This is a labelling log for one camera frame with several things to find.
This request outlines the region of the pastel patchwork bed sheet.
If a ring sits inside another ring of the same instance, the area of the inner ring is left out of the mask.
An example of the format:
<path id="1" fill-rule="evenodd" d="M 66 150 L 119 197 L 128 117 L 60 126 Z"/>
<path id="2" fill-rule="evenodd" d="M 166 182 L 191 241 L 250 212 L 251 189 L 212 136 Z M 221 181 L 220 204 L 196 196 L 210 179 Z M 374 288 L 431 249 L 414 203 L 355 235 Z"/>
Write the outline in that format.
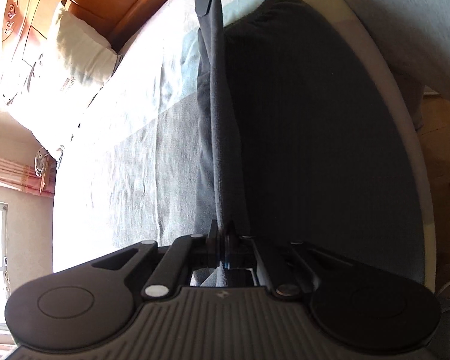
<path id="1" fill-rule="evenodd" d="M 222 0 L 224 24 L 264 0 Z M 426 287 L 437 261 L 433 203 L 419 140 L 384 58 L 345 0 L 302 0 L 344 38 L 379 90 L 418 185 L 423 229 L 411 240 L 424 257 L 378 254 Z M 60 272 L 143 240 L 168 245 L 193 231 L 198 170 L 194 0 L 167 0 L 122 48 L 122 61 L 91 103 L 57 172 L 52 263 Z"/>

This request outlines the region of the cream printed pillow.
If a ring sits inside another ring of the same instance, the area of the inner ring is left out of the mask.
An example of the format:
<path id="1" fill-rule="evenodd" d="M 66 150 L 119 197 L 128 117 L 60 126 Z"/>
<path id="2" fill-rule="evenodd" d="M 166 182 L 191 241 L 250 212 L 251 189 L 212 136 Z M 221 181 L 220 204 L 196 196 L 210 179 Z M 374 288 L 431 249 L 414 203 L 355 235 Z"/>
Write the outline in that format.
<path id="1" fill-rule="evenodd" d="M 9 96 L 9 114 L 56 160 L 120 57 L 93 27 L 57 5 L 45 44 Z"/>

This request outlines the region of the pink checked right curtain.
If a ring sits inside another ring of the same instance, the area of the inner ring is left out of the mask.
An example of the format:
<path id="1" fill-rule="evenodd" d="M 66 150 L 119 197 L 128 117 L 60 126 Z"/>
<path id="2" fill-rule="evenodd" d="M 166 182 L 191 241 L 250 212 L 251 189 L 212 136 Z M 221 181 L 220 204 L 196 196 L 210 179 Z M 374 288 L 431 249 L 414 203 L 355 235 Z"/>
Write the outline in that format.
<path id="1" fill-rule="evenodd" d="M 54 198 L 55 195 L 55 161 L 46 157 L 38 167 L 16 163 L 0 157 L 0 186 L 24 194 Z"/>

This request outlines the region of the dark grey trousers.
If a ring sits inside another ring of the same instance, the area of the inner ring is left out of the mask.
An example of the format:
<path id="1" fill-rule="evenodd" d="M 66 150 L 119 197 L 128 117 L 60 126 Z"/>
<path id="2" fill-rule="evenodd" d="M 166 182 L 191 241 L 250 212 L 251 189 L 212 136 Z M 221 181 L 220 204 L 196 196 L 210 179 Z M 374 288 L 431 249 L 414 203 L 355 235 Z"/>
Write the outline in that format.
<path id="1" fill-rule="evenodd" d="M 196 225 L 282 252 L 310 242 L 424 283 L 420 158 L 410 120 L 336 28 L 302 0 L 224 25 L 196 0 Z"/>

